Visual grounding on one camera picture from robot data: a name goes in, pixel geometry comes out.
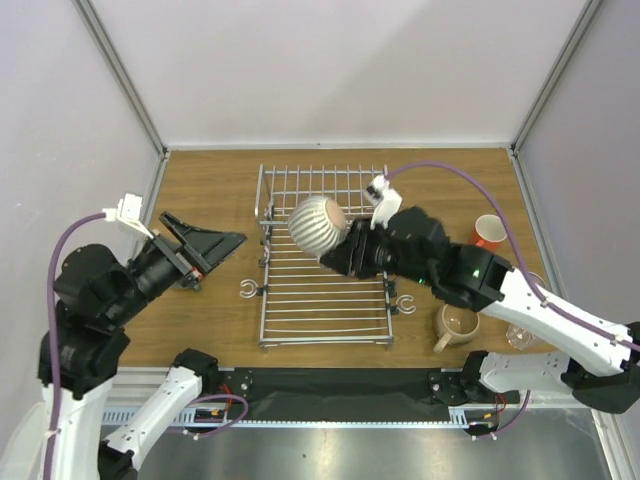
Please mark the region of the white ribbed mug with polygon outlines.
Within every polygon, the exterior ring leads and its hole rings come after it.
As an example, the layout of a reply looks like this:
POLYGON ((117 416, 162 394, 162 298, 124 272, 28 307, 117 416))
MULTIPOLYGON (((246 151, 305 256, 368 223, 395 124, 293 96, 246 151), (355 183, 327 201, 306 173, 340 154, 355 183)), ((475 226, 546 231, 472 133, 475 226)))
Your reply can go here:
POLYGON ((289 216, 288 231, 303 252, 322 257, 345 240, 349 227, 334 199, 311 196, 300 202, 289 216))

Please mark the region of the beige ceramic mug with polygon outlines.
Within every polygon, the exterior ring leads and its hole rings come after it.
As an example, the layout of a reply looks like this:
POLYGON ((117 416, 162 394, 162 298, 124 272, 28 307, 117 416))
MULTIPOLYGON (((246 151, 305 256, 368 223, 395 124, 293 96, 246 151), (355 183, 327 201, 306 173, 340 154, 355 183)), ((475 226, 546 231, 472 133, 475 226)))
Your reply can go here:
POLYGON ((457 347, 470 343, 480 330, 478 313, 444 304, 433 319, 436 342, 433 352, 439 354, 446 347, 457 347))

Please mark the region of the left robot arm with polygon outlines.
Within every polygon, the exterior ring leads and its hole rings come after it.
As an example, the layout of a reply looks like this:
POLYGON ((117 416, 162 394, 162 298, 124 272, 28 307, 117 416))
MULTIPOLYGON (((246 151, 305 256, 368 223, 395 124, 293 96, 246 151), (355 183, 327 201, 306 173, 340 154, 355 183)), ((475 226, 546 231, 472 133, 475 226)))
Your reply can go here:
POLYGON ((133 418, 100 439, 106 400, 130 343, 126 324, 172 287, 198 290, 247 239, 242 233, 189 225, 164 212, 160 220, 170 234, 146 232, 140 251, 126 263, 97 243, 60 256, 76 229, 114 218, 103 212, 76 221, 62 234, 50 260, 49 330, 38 365, 50 430, 40 467, 43 479, 135 479, 185 407, 225 396, 219 390, 223 374, 217 359, 186 349, 133 418))

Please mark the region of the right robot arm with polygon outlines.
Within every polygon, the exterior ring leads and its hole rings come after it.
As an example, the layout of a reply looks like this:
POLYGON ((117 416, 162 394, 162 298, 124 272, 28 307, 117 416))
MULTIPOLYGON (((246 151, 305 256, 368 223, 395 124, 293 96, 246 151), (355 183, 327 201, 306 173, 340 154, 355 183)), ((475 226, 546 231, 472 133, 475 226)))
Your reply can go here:
POLYGON ((451 306, 517 325, 555 347, 551 354, 471 352, 460 375, 470 401, 494 392, 555 391, 611 414, 638 401, 638 325, 589 315, 537 288, 506 259, 451 242, 441 222, 419 207, 401 210, 381 226, 369 217, 348 223, 329 206, 320 225, 324 266, 359 279, 395 274, 429 287, 451 306))

